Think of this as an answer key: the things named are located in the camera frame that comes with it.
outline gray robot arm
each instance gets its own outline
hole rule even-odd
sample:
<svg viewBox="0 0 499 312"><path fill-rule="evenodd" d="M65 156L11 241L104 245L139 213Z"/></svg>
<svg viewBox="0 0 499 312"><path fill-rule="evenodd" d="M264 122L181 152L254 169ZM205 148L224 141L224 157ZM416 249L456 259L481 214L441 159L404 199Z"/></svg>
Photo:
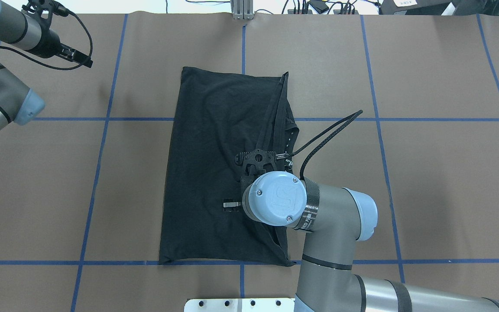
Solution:
<svg viewBox="0 0 499 312"><path fill-rule="evenodd" d="M499 312L499 300L460 296L352 274L357 241L376 227L368 195L268 172L243 196L251 219L307 231L295 312Z"/></svg>
<svg viewBox="0 0 499 312"><path fill-rule="evenodd" d="M82 65L91 67L93 63L91 52L89 55L84 55L62 44L57 33L49 29L53 14L67 16L73 14L72 12L55 1L31 0L28 6L23 8L24 13L0 1L2 42L45 59L56 55L78 63L75 67L65 69L74 69ZM42 18L44 11L49 12L47 18ZM0 63L0 131L13 121L20 125L28 123L44 107L43 99Z"/></svg>

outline black cloth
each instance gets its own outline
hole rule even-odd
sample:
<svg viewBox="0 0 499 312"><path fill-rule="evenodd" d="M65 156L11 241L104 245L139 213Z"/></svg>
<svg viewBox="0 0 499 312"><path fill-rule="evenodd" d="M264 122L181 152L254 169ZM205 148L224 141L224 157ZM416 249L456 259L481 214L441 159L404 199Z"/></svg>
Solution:
<svg viewBox="0 0 499 312"><path fill-rule="evenodd" d="M172 128L159 261L259 261L289 267L286 227L252 221L234 158L256 148L291 152L298 134L286 97L288 73L251 77L184 67ZM284 161L277 169L284 169Z"/></svg>

